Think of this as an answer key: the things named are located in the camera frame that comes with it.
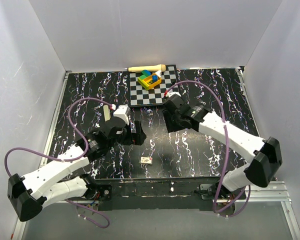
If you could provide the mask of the grey beige stapler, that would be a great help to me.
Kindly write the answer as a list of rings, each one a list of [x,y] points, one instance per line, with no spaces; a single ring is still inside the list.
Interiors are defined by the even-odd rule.
[[[110,107],[106,104],[103,106],[103,116],[105,122],[111,119]]]

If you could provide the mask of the staple box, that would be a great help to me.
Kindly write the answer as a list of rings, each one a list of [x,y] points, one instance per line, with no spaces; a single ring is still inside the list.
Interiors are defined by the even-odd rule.
[[[140,158],[140,164],[141,165],[152,165],[153,164],[153,158],[152,157],[141,157]]]

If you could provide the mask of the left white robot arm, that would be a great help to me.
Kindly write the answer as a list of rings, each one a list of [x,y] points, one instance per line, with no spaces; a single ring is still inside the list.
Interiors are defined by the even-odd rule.
[[[43,208],[69,198],[93,199],[98,189],[91,177],[81,175],[72,180],[62,179],[104,157],[115,145],[141,146],[147,136],[140,121],[135,121],[134,127],[135,132],[123,119],[113,117],[59,155],[60,161],[53,160],[23,176],[17,173],[11,175],[7,197],[18,219],[21,222],[31,220]]]

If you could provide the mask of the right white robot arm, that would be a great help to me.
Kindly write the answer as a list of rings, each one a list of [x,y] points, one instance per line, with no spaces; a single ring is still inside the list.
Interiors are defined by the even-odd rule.
[[[267,187],[283,163],[280,143],[276,138],[263,139],[223,122],[215,111],[203,105],[190,106],[179,93],[166,94],[162,113],[169,133],[193,129],[228,144],[246,160],[245,165],[227,171],[218,181],[216,192],[222,199],[251,184]]]

